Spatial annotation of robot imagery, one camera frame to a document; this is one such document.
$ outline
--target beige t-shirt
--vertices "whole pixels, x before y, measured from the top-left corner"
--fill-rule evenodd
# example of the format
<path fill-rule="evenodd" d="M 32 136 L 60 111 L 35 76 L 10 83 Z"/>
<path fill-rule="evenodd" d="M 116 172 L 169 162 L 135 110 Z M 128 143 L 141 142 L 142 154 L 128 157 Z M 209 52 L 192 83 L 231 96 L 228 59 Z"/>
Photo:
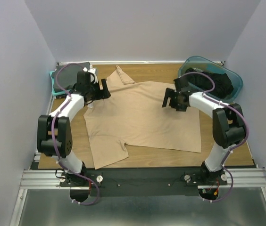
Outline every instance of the beige t-shirt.
<path fill-rule="evenodd" d="M 199 111 L 162 108 L 173 84 L 135 83 L 119 66 L 107 78 L 111 97 L 84 114 L 96 169 L 128 157 L 127 145 L 201 152 Z"/>

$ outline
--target wall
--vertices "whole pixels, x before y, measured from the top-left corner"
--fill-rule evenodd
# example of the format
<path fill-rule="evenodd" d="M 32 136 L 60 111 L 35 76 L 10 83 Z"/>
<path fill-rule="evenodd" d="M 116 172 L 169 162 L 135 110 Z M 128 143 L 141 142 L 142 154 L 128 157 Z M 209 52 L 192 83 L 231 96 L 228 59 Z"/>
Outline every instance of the wall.
<path fill-rule="evenodd" d="M 57 61 L 225 60 L 259 0 L 25 0 Z"/>
<path fill-rule="evenodd" d="M 255 161 L 266 167 L 266 0 L 262 0 L 238 39 L 226 66 L 243 78 L 237 100 L 250 125 Z"/>
<path fill-rule="evenodd" d="M 22 0 L 0 0 L 0 226 L 9 225 L 37 118 L 50 97 L 55 59 Z"/>

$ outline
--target folded gray cloth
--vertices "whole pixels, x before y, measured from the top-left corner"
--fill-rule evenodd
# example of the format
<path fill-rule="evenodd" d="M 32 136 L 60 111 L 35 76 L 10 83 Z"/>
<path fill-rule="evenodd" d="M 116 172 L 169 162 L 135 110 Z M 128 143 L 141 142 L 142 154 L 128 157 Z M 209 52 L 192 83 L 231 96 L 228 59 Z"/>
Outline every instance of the folded gray cloth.
<path fill-rule="evenodd" d="M 55 78 L 55 76 L 63 66 L 64 65 L 57 66 L 55 72 L 52 73 L 51 75 L 52 78 Z M 77 72 L 82 71 L 84 67 L 89 70 L 90 63 L 89 62 L 79 63 L 79 65 L 70 65 L 65 69 L 63 69 L 58 75 L 58 83 L 60 84 L 60 86 L 62 86 L 64 89 L 72 89 L 73 86 L 76 84 Z M 52 88 L 56 93 L 62 91 L 58 87 L 56 80 L 54 80 Z"/>

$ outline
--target cloth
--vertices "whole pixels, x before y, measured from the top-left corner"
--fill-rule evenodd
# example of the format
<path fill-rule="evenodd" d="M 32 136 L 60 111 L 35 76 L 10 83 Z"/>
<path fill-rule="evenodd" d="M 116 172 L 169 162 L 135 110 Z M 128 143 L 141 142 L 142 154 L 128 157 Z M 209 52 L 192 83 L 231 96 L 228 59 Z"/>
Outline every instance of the cloth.
<path fill-rule="evenodd" d="M 188 72 L 195 72 L 195 70 L 189 68 L 185 71 L 185 73 Z M 227 97 L 232 93 L 233 91 L 232 81 L 228 78 L 226 73 L 224 74 L 209 73 L 209 72 L 202 72 L 202 73 L 211 77 L 211 79 L 215 83 L 215 89 L 209 92 L 211 95 L 214 95 L 220 99 L 224 99 L 225 97 Z M 200 74 L 187 75 L 187 80 L 202 90 L 208 90 L 213 87 L 210 80 L 208 80 L 206 77 Z"/>
<path fill-rule="evenodd" d="M 64 65 L 57 66 L 55 72 L 51 74 L 52 78 L 55 78 L 56 74 L 58 71 L 63 67 Z M 90 69 L 90 63 L 85 62 L 85 63 L 79 63 L 79 65 L 70 65 L 63 69 L 60 74 L 58 75 L 58 82 L 59 84 L 64 88 L 64 89 L 72 89 L 73 86 L 76 84 L 76 77 L 77 77 L 77 72 L 82 71 L 83 68 L 87 68 L 88 70 Z M 62 90 L 58 87 L 56 84 L 56 81 L 54 80 L 53 90 L 58 93 L 61 92 Z"/>
<path fill-rule="evenodd" d="M 173 84 L 135 83 L 120 67 L 107 78 L 111 97 L 84 114 L 96 169 L 128 157 L 127 145 L 201 152 L 199 111 L 162 108 Z"/>

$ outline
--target wooden table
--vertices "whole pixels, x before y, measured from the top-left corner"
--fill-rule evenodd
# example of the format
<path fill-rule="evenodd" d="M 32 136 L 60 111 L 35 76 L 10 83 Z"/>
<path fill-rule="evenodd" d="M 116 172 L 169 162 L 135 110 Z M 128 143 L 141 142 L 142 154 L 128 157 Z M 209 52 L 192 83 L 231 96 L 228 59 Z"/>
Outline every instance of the wooden table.
<path fill-rule="evenodd" d="M 177 72 L 181 65 L 164 64 L 164 65 L 120 65 L 135 82 L 142 81 L 159 81 L 173 83 L 177 78 Z M 99 78 L 108 77 L 115 69 L 115 65 L 94 65 L 98 68 Z M 55 99 L 52 110 L 55 110 L 64 100 Z M 88 168 L 93 168 L 93 159 L 90 150 L 86 123 L 83 114 L 87 108 L 80 110 L 71 122 L 71 131 L 73 139 L 72 150 L 76 156 L 85 162 Z M 199 114 L 200 131 L 201 131 L 201 153 L 192 153 L 160 148 L 140 147 L 127 145 L 126 148 L 129 157 L 107 166 L 115 167 L 179 167 L 179 166 L 200 166 L 208 157 L 213 143 L 212 120 L 203 112 Z M 247 144 L 234 150 L 234 153 L 226 162 L 227 166 L 246 166 L 253 165 L 253 160 Z M 52 158 L 42 154 L 39 169 L 56 169 L 58 165 Z"/>

